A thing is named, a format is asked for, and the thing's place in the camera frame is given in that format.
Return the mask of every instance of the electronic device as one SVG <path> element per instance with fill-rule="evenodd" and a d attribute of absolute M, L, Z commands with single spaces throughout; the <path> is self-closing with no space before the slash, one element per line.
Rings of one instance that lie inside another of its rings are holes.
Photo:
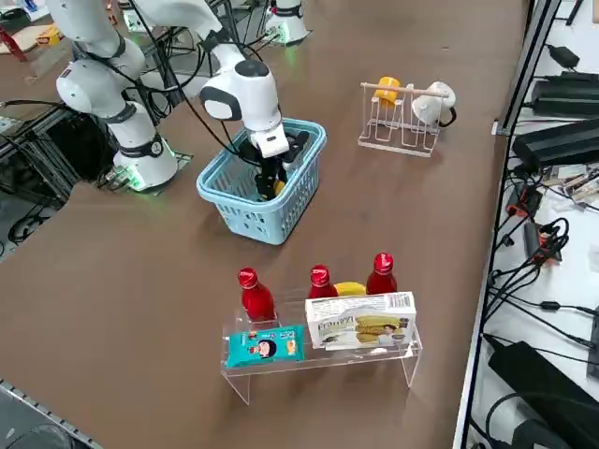
<path fill-rule="evenodd" d="M 542 262 L 547 257 L 550 248 L 548 244 L 548 236 L 541 232 L 541 225 L 529 222 L 524 225 L 524 248 L 526 257 L 533 258 L 534 262 Z M 549 263 L 562 262 L 562 252 L 556 251 L 547 259 Z"/>
<path fill-rule="evenodd" d="M 567 47 L 554 47 L 552 45 L 546 44 L 549 49 L 549 55 L 551 59 L 561 65 L 563 68 L 574 68 L 578 65 L 578 61 L 580 58 L 576 56 L 570 49 Z"/>
<path fill-rule="evenodd" d="M 543 195 L 533 186 L 518 182 L 507 199 L 505 211 L 517 217 L 534 217 L 541 205 Z"/>
<path fill-rule="evenodd" d="M 512 447 L 514 449 L 539 449 L 540 447 L 571 449 L 547 424 L 535 419 L 527 419 L 514 429 Z"/>
<path fill-rule="evenodd" d="M 512 149 L 531 173 L 546 166 L 599 161 L 599 119 L 522 134 Z"/>
<path fill-rule="evenodd" d="M 285 1 L 300 6 L 300 0 Z M 102 2 L 48 0 L 47 6 L 63 34 L 89 56 L 71 62 L 58 78 L 63 101 L 108 126 L 118 142 L 113 163 L 130 173 L 131 188 L 141 191 L 170 180 L 177 172 L 174 152 L 145 107 L 122 96 L 144 69 L 141 49 L 113 28 Z M 131 6 L 148 22 L 195 32 L 203 50 L 218 59 L 220 69 L 199 93 L 214 119 L 243 121 L 264 158 L 289 151 L 272 73 L 266 64 L 246 59 L 204 0 L 135 0 Z"/>
<path fill-rule="evenodd" d="M 531 102 L 523 107 L 549 117 L 597 117 L 599 85 L 578 80 L 539 80 L 534 84 Z"/>
<path fill-rule="evenodd" d="M 517 393 L 559 396 L 599 407 L 595 399 L 528 343 L 519 341 L 504 346 L 492 336 L 485 336 L 485 339 L 494 349 L 489 366 Z M 599 448 L 597 412 L 550 398 L 525 400 L 572 447 Z"/>
<path fill-rule="evenodd" d="M 599 314 L 592 320 L 591 342 L 595 343 L 595 349 L 589 351 L 589 365 L 587 365 L 587 375 L 599 380 Z"/>

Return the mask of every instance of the brown table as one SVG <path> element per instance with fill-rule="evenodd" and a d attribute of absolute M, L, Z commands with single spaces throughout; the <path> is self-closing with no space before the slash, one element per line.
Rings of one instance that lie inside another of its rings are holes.
<path fill-rule="evenodd" d="M 229 233 L 200 199 L 218 151 L 185 107 L 160 129 L 195 155 L 159 197 L 80 185 L 0 269 L 0 373 L 106 448 L 444 447 L 460 401 L 491 237 L 503 147 L 490 127 L 519 52 L 519 0 L 398 4 L 313 0 L 314 33 L 269 51 L 286 116 L 319 122 L 321 183 L 289 240 Z M 458 95 L 431 159 L 357 146 L 361 81 L 393 75 Z M 273 374 L 248 408 L 221 379 L 220 331 L 240 304 L 236 273 L 272 290 L 308 285 L 311 265 L 363 281 L 396 259 L 424 343 L 408 390 L 399 363 Z"/>

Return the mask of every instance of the red ketchup bottle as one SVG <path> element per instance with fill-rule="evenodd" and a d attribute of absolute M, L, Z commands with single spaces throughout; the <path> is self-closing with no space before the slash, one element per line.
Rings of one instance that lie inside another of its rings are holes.
<path fill-rule="evenodd" d="M 339 294 L 335 287 L 330 284 L 329 269 L 324 265 L 315 265 L 310 272 L 310 287 L 309 299 L 315 297 L 337 297 Z"/>
<path fill-rule="evenodd" d="M 253 322 L 272 321 L 274 314 L 274 301 L 270 290 L 258 280 L 256 272 L 251 268 L 244 268 L 238 274 L 241 293 L 241 304 L 245 308 L 248 318 Z"/>
<path fill-rule="evenodd" d="M 382 295 L 397 292 L 397 281 L 393 276 L 393 257 L 380 253 L 374 258 L 374 270 L 366 282 L 367 295 Z"/>

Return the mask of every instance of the blue plastic basket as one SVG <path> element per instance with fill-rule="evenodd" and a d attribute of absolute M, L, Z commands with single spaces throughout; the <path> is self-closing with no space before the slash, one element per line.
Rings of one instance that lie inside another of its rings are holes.
<path fill-rule="evenodd" d="M 318 188 L 318 155 L 327 142 L 325 128 L 303 120 L 283 119 L 285 131 L 308 131 L 310 139 L 287 172 L 287 184 L 271 201 L 262 199 L 256 188 L 257 168 L 221 150 L 197 177 L 199 195 L 214 203 L 226 225 L 235 234 L 264 241 L 283 243 Z M 239 146 L 245 132 L 234 138 Z"/>

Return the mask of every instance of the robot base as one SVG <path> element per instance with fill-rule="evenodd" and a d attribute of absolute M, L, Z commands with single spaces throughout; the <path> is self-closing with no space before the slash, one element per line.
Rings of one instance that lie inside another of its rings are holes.
<path fill-rule="evenodd" d="M 164 150 L 158 157 L 127 157 L 121 152 L 114 155 L 115 181 L 128 181 L 127 186 L 136 192 L 164 184 L 177 173 L 177 157 L 162 140 Z"/>
<path fill-rule="evenodd" d="M 270 43 L 286 47 L 298 45 L 311 33 L 306 30 L 303 19 L 297 16 L 279 17 L 272 15 L 267 20 L 265 28 L 268 33 L 264 38 L 265 41 L 270 41 L 272 36 L 278 35 L 273 41 L 270 41 Z"/>

